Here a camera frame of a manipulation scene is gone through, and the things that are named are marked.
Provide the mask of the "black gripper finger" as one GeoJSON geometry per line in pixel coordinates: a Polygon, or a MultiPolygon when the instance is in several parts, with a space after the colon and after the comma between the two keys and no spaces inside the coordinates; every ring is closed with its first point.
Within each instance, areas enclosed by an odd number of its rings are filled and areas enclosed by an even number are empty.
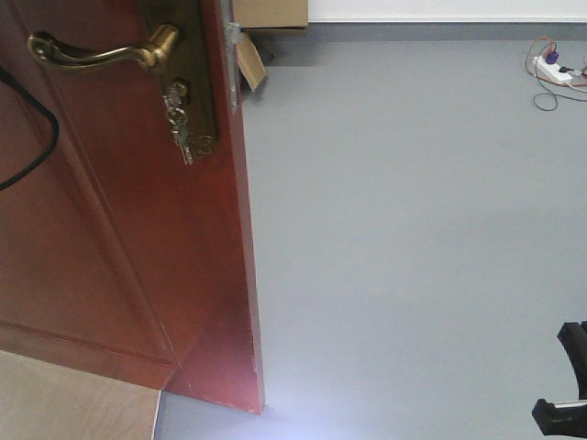
{"type": "Polygon", "coordinates": [[[578,385],[580,400],[586,399],[586,322],[564,323],[557,335],[565,349],[578,385]]]}
{"type": "Polygon", "coordinates": [[[586,436],[586,400],[553,403],[538,399],[531,413],[543,435],[586,436]]]}

